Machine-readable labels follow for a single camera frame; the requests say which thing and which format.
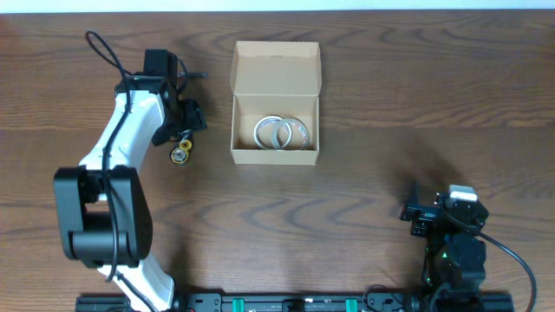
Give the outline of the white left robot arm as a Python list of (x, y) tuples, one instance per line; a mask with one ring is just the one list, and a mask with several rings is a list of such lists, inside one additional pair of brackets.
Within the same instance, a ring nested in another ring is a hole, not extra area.
[(78, 166), (54, 176), (55, 204), (65, 256), (96, 269), (120, 296), (80, 296), (78, 311), (186, 311), (186, 298), (151, 251), (153, 220), (139, 172), (150, 146), (174, 144), (170, 160), (186, 164), (193, 136), (206, 129), (197, 101), (180, 98), (188, 79), (183, 61), (148, 49), (140, 72), (115, 87), (104, 132)]

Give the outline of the clear tape roll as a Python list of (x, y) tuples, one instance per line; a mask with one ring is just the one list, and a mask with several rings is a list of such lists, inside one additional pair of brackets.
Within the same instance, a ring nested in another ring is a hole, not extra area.
[[(258, 148), (263, 150), (275, 150), (271, 145), (271, 130), (272, 127), (279, 121), (283, 119), (277, 115), (269, 115), (261, 118), (255, 125), (253, 129), (253, 139)], [(287, 133), (282, 128), (279, 132), (280, 140), (285, 142), (287, 139)]]
[[(279, 132), (284, 129), (287, 133), (287, 139), (285, 142), (280, 140)], [(302, 139), (300, 150), (305, 150), (310, 145), (310, 133), (307, 126), (298, 119), (295, 118), (283, 118), (279, 120), (271, 130), (271, 145), (275, 150), (284, 150), (286, 147), (293, 142), (295, 134), (298, 133)]]

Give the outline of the brown cardboard box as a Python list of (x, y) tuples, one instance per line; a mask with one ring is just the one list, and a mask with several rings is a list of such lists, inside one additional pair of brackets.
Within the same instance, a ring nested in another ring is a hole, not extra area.
[[(237, 165), (313, 166), (319, 155), (322, 66), (317, 42), (237, 41), (230, 78), (231, 154)], [(284, 150), (263, 150), (253, 129), (263, 117), (295, 118), (307, 126), (310, 145), (295, 134)]]

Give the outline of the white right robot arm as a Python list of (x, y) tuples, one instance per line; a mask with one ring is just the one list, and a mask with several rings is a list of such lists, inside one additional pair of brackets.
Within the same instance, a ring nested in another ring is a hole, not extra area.
[(477, 236), (489, 216), (469, 186), (451, 185), (432, 204), (419, 200), (413, 183), (400, 220), (410, 234), (427, 239), (421, 280), (422, 311), (484, 311), (480, 285), (486, 278), (486, 244)]

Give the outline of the yellow correction tape dispenser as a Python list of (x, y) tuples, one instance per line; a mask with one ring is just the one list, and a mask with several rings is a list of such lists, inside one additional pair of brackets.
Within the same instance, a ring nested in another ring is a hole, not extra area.
[(193, 140), (189, 138), (184, 138), (170, 152), (170, 160), (175, 165), (183, 166), (189, 161), (193, 149)]

